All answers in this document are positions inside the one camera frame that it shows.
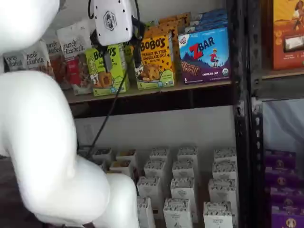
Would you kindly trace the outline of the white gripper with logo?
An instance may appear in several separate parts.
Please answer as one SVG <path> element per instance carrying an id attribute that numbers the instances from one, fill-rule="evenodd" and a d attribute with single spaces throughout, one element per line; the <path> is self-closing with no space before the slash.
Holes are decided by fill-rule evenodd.
<path id="1" fill-rule="evenodd" d="M 129 41 L 133 35 L 132 6 L 129 0 L 94 0 L 95 27 L 98 42 L 102 46 Z M 134 41 L 134 65 L 141 65 L 141 41 Z M 109 50 L 104 52 L 104 67 L 107 73 L 112 69 Z"/>

